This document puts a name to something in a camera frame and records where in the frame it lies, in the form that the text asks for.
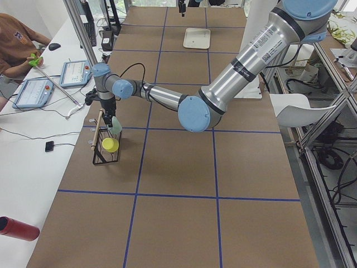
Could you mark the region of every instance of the orange shirt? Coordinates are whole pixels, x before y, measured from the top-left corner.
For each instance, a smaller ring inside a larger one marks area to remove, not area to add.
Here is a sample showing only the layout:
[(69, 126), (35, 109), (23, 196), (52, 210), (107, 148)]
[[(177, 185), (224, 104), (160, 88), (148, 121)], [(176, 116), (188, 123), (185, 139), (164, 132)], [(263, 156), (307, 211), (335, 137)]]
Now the orange shirt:
[(22, 64), (31, 53), (40, 56), (31, 40), (36, 32), (14, 17), (0, 13), (0, 74)]

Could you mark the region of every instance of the red cylinder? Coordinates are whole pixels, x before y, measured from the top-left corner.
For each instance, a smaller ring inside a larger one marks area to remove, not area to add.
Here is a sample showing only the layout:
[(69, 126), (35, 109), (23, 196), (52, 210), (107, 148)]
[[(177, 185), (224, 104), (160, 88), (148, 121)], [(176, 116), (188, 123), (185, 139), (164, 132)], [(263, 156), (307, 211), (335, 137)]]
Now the red cylinder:
[(32, 241), (40, 235), (40, 229), (15, 219), (0, 217), (0, 235)]

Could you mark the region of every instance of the yellow object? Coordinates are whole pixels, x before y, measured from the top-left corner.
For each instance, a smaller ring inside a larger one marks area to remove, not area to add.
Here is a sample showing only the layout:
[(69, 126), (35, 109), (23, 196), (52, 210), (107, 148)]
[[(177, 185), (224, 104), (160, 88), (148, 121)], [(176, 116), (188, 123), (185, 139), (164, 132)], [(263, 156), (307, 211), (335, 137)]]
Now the yellow object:
[(119, 149), (119, 141), (116, 138), (105, 138), (102, 146), (108, 152), (116, 152)]

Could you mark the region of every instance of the computer mouse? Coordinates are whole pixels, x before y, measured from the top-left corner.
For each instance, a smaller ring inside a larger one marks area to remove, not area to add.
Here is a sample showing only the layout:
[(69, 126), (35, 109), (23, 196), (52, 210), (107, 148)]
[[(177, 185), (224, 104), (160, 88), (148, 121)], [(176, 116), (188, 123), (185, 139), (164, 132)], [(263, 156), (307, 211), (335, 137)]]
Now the computer mouse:
[(49, 50), (51, 50), (51, 51), (54, 51), (54, 50), (58, 49), (59, 47), (61, 47), (61, 45), (58, 43), (49, 44)]

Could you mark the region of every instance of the white plastic chair seat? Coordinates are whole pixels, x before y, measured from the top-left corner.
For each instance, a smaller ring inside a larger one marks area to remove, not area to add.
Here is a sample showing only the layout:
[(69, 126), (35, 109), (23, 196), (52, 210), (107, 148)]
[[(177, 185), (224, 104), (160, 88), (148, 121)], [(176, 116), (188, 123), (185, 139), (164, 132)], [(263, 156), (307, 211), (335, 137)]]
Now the white plastic chair seat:
[(325, 108), (311, 108), (303, 94), (270, 94), (279, 126), (302, 127), (316, 123), (336, 105)]

